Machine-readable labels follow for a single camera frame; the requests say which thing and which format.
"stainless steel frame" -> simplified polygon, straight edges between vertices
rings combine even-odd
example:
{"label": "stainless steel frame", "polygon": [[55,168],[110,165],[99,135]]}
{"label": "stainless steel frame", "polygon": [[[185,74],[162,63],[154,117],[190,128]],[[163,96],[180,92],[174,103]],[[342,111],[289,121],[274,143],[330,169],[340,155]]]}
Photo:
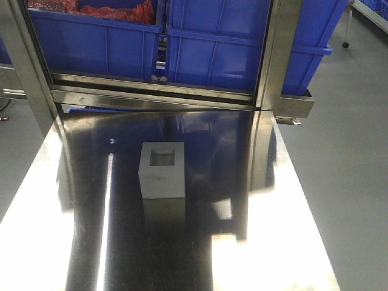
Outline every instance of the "stainless steel frame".
{"label": "stainless steel frame", "polygon": [[58,111],[50,93],[51,76],[24,1],[0,2],[0,36],[39,127],[43,135],[46,135]]}
{"label": "stainless steel frame", "polygon": [[276,111],[303,0],[274,0],[261,62],[256,107]]}
{"label": "stainless steel frame", "polygon": [[306,115],[305,102],[281,98],[293,37],[303,0],[273,0],[258,93],[225,91],[192,85],[144,82],[49,72],[24,1],[0,2],[0,35],[15,71],[0,65],[1,96],[29,100],[46,133],[57,114],[55,103],[100,105],[144,110],[272,110],[288,106]]}

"small white box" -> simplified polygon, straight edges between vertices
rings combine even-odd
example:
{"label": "small white box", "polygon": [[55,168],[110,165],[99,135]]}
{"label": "small white box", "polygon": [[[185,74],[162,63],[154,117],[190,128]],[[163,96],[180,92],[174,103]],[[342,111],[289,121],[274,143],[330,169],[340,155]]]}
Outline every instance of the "small white box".
{"label": "small white box", "polygon": [[184,198],[184,143],[144,142],[139,179],[143,199]]}

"red material in crate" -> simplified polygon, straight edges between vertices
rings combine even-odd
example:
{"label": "red material in crate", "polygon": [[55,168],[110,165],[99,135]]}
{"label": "red material in crate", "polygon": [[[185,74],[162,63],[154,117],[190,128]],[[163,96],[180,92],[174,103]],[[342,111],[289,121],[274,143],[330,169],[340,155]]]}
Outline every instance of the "red material in crate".
{"label": "red material in crate", "polygon": [[29,8],[50,10],[56,12],[66,12],[66,7],[61,1],[53,0],[28,0]]}
{"label": "red material in crate", "polygon": [[28,0],[29,8],[51,10],[56,12],[77,12],[78,0]]}
{"label": "red material in crate", "polygon": [[138,4],[135,8],[94,8],[86,5],[80,9],[79,14],[155,24],[155,12],[153,11],[151,0],[145,0],[144,3]]}

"concrete floor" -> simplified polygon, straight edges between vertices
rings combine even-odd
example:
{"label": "concrete floor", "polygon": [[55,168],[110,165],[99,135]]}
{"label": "concrete floor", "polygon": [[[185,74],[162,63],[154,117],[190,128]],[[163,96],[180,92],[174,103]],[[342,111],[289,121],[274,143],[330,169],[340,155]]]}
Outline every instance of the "concrete floor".
{"label": "concrete floor", "polygon": [[[388,36],[347,15],[309,89],[316,99],[284,140],[342,291],[388,290]],[[42,143],[25,101],[0,113],[0,219]]]}

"blue crate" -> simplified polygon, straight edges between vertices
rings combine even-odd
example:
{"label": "blue crate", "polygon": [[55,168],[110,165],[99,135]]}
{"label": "blue crate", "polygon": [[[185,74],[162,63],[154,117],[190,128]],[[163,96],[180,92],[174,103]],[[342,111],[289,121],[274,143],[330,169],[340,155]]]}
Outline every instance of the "blue crate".
{"label": "blue crate", "polygon": [[172,28],[263,39],[270,0],[171,0]]}
{"label": "blue crate", "polygon": [[[283,93],[305,93],[322,57],[332,52],[327,42],[347,3],[303,2]],[[269,2],[171,0],[169,6],[169,81],[254,91]]]}
{"label": "blue crate", "polygon": [[388,20],[388,2],[386,0],[381,0],[381,4],[381,17]]}
{"label": "blue crate", "polygon": [[[132,8],[143,0],[81,0],[80,6]],[[50,69],[150,79],[165,0],[156,25],[29,9]]]}
{"label": "blue crate", "polygon": [[[221,36],[167,27],[167,75],[180,82],[254,91],[263,44],[254,39]],[[283,93],[303,95],[327,45],[294,45]]]}
{"label": "blue crate", "polygon": [[5,49],[5,45],[2,41],[2,38],[0,38],[0,63],[11,64],[10,57],[7,53],[7,50]]}
{"label": "blue crate", "polygon": [[[348,0],[303,2],[297,44],[325,47]],[[270,0],[170,0],[172,28],[263,39]]]}
{"label": "blue crate", "polygon": [[374,11],[381,10],[381,0],[360,0],[360,2],[364,3]]}

